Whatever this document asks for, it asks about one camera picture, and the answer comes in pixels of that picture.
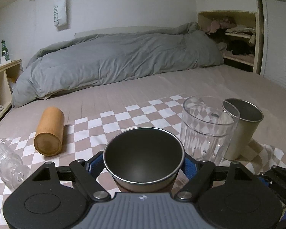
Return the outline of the hanging white fabric bag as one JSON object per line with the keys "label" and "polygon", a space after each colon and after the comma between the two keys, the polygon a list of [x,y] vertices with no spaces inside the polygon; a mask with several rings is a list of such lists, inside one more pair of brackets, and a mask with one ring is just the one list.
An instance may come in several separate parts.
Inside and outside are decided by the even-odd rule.
{"label": "hanging white fabric bag", "polygon": [[54,0],[53,17],[56,29],[62,30],[67,26],[67,0]]}

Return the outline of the wooden shelf unit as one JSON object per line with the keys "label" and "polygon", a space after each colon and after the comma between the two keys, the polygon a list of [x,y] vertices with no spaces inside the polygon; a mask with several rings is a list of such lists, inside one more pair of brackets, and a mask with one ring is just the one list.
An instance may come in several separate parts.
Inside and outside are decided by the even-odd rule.
{"label": "wooden shelf unit", "polygon": [[10,109],[12,102],[12,88],[10,82],[15,84],[22,73],[22,60],[14,60],[8,64],[0,66],[0,120]]}

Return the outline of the wooden cylinder cup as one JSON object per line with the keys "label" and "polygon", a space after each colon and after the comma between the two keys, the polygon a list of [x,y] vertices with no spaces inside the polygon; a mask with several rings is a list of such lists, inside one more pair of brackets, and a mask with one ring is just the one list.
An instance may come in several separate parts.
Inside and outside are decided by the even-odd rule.
{"label": "wooden cylinder cup", "polygon": [[45,157],[62,150],[64,114],[54,106],[46,108],[41,116],[34,138],[35,149]]}

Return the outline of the ribbed clear glass lying down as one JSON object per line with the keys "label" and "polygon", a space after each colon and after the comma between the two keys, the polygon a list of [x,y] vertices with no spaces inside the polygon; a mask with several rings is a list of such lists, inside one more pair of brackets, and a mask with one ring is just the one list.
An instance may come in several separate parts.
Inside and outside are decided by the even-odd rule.
{"label": "ribbed clear glass lying down", "polygon": [[0,177],[11,191],[17,189],[30,175],[31,168],[6,144],[0,143]]}

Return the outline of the wall closet shelf with clothes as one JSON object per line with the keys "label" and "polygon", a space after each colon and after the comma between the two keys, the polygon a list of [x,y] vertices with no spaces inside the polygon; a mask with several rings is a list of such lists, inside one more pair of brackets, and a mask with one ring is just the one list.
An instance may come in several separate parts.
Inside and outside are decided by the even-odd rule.
{"label": "wall closet shelf with clothes", "polygon": [[264,36],[262,17],[257,12],[202,11],[198,25],[219,44],[227,65],[260,74]]}

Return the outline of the grey duvet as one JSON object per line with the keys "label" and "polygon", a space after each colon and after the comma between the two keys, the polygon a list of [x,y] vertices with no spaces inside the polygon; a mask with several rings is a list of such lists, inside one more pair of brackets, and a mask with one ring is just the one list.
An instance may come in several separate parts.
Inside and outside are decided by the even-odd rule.
{"label": "grey duvet", "polygon": [[87,87],[223,62],[216,43],[195,22],[146,32],[92,34],[37,51],[16,81],[12,106],[19,108],[36,99]]}

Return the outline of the tall clear plastic cup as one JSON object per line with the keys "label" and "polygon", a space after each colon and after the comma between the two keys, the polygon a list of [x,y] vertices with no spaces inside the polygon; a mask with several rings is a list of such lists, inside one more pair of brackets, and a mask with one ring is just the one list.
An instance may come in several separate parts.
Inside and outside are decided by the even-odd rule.
{"label": "tall clear plastic cup", "polygon": [[192,96],[183,105],[180,140],[197,161],[220,165],[240,119],[238,109],[226,100]]}

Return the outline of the small white box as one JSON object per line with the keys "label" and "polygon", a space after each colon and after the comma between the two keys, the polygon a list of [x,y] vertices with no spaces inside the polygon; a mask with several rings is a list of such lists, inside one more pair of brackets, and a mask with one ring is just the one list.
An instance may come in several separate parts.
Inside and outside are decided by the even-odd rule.
{"label": "small white box", "polygon": [[6,64],[11,63],[11,60],[6,60],[6,58],[4,56],[1,56],[0,61],[1,61],[0,66],[4,66]]}

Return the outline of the green glass bottle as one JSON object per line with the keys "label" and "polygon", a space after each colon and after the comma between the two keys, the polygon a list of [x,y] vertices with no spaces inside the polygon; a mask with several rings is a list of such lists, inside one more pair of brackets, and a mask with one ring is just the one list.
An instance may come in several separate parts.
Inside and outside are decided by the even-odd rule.
{"label": "green glass bottle", "polygon": [[2,43],[1,55],[4,57],[5,61],[8,61],[8,60],[10,60],[10,55],[9,55],[9,51],[6,47],[6,42],[4,40],[2,40],[1,43]]}

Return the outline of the white sliding door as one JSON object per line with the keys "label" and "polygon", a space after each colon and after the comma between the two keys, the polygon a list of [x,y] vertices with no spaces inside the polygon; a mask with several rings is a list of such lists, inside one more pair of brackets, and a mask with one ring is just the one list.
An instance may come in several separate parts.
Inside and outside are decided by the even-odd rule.
{"label": "white sliding door", "polygon": [[286,88],[286,0],[257,1],[264,20],[260,75]]}

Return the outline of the cream metal tumbler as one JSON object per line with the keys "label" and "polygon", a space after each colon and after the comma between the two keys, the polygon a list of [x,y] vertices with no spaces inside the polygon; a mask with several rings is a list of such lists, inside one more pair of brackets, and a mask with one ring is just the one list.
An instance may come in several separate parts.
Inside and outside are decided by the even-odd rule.
{"label": "cream metal tumbler", "polygon": [[240,113],[239,122],[224,156],[226,160],[236,160],[249,144],[264,115],[260,108],[242,99],[228,98],[223,106],[233,115],[235,115],[235,109]]}

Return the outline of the cream cup with leather sleeve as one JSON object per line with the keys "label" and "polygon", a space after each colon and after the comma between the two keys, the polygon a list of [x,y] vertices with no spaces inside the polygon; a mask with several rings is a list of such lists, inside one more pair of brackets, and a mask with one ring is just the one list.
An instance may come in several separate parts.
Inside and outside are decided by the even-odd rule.
{"label": "cream cup with leather sleeve", "polygon": [[181,141],[160,128],[126,130],[103,151],[106,170],[120,191],[129,193],[170,192],[184,160]]}

